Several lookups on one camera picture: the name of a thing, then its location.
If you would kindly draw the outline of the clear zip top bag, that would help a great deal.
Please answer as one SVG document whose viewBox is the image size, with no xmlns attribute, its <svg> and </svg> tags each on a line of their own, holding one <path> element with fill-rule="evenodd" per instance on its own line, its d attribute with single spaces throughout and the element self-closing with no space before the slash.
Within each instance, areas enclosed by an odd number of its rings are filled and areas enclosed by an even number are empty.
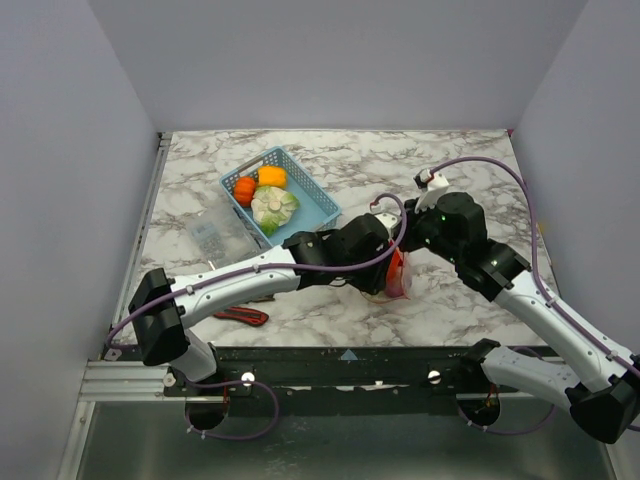
<svg viewBox="0 0 640 480">
<path fill-rule="evenodd" d="M 367 301 L 379 305 L 408 299 L 412 279 L 413 274 L 409 255 L 397 249 L 391 257 L 386 274 L 385 288 L 375 295 L 362 293 L 362 296 Z"/>
</svg>

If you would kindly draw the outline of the orange carrot toy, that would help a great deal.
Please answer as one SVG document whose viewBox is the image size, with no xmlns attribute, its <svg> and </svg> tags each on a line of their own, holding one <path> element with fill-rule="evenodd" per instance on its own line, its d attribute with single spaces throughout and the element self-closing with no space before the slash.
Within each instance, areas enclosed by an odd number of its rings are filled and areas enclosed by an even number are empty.
<svg viewBox="0 0 640 480">
<path fill-rule="evenodd" d="M 386 281 L 388 284 L 397 283 L 402 280 L 404 270 L 404 254 L 396 249 L 391 257 L 387 270 Z"/>
</svg>

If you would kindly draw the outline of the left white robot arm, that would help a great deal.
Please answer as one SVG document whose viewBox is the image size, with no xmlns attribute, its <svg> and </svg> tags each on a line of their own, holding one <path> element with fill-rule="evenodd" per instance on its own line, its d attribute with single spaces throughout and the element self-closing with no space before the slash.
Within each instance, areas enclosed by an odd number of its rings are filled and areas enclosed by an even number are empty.
<svg viewBox="0 0 640 480">
<path fill-rule="evenodd" d="M 161 268 L 147 272 L 129 304 L 143 364 L 169 363 L 197 393 L 214 393 L 222 372 L 213 348 L 192 327 L 258 297 L 336 280 L 375 293 L 405 230 L 401 217 L 367 213 L 340 229 L 297 232 L 253 258 L 203 274 L 171 278 Z"/>
</svg>

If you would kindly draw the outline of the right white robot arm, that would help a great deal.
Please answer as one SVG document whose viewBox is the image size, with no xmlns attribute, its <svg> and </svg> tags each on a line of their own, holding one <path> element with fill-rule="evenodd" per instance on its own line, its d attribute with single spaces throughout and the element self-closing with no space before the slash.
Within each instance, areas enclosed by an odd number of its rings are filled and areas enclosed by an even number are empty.
<svg viewBox="0 0 640 480">
<path fill-rule="evenodd" d="M 567 411 L 592 438 L 615 443 L 639 414 L 639 357 L 606 336 L 537 279 L 533 266 L 489 238 L 482 207 L 467 193 L 426 204 L 408 200 L 400 243 L 410 253 L 426 248 L 450 262 L 465 286 L 524 322 L 563 364 L 517 353 L 496 341 L 476 343 L 460 379 L 480 392 L 511 387 Z"/>
</svg>

